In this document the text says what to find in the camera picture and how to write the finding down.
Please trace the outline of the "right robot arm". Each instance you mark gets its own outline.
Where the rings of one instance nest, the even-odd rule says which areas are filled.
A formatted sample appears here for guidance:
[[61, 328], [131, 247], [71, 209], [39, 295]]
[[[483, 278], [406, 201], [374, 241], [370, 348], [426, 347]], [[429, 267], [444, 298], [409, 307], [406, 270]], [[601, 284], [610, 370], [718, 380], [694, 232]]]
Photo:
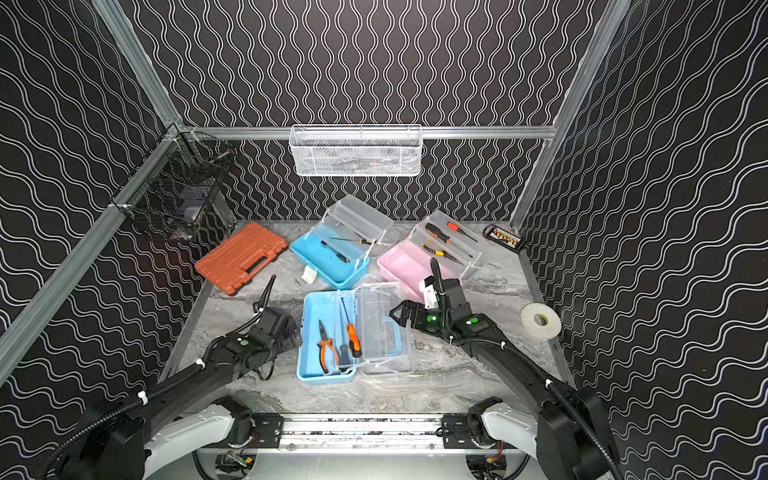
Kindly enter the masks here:
[[391, 310], [391, 318], [461, 348], [528, 405], [519, 412], [489, 397], [466, 415], [445, 416], [438, 430], [445, 447], [459, 449], [465, 442], [478, 448], [509, 445], [535, 459], [549, 479], [622, 478], [603, 401], [549, 374], [490, 317], [472, 311], [459, 280], [443, 278], [436, 260], [430, 268], [425, 281], [435, 293], [433, 304], [404, 300]]

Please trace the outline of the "pink toolbox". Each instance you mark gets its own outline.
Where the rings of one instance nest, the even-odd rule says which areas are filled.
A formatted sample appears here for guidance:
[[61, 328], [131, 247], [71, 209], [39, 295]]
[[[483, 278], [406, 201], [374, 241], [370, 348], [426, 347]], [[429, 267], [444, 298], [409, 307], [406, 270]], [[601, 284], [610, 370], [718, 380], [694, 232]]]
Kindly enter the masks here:
[[[451, 230], [447, 226], [449, 221], [458, 223], [465, 230], [468, 230], [478, 242], [467, 239]], [[443, 243], [430, 235], [425, 230], [426, 223], [433, 223], [443, 233], [449, 235], [450, 242]], [[436, 250], [452, 254], [461, 260], [463, 265], [427, 253], [422, 249], [422, 243], [426, 243]], [[421, 287], [424, 280], [432, 275], [431, 258], [438, 260], [444, 279], [455, 278], [464, 281], [471, 277], [489, 258], [488, 247], [489, 244], [478, 233], [471, 231], [467, 225], [453, 219], [441, 210], [435, 210], [415, 225], [404, 240], [381, 255], [377, 264], [385, 279], [399, 281], [404, 285], [408, 299], [422, 301], [424, 297]]]

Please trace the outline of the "light blue front toolbox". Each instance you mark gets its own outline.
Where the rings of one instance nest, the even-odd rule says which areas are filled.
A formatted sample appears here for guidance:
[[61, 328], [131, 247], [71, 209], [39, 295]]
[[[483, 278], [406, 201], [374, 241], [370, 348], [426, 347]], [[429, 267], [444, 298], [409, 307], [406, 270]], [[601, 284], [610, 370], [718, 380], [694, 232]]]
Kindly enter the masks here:
[[322, 291], [304, 299], [297, 378], [308, 384], [394, 377], [415, 371], [411, 331], [390, 316], [405, 299], [397, 282]]

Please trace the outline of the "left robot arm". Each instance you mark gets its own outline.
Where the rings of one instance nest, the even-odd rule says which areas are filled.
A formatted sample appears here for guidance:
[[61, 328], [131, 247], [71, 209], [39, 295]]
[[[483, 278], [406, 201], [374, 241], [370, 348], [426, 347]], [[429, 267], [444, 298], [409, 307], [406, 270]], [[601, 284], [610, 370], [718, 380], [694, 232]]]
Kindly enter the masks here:
[[261, 367], [301, 344], [291, 314], [268, 305], [275, 280], [270, 277], [253, 305], [253, 317], [212, 340], [193, 364], [129, 399], [88, 408], [35, 477], [141, 479], [154, 456], [150, 441], [187, 408], [249, 372], [270, 378]]

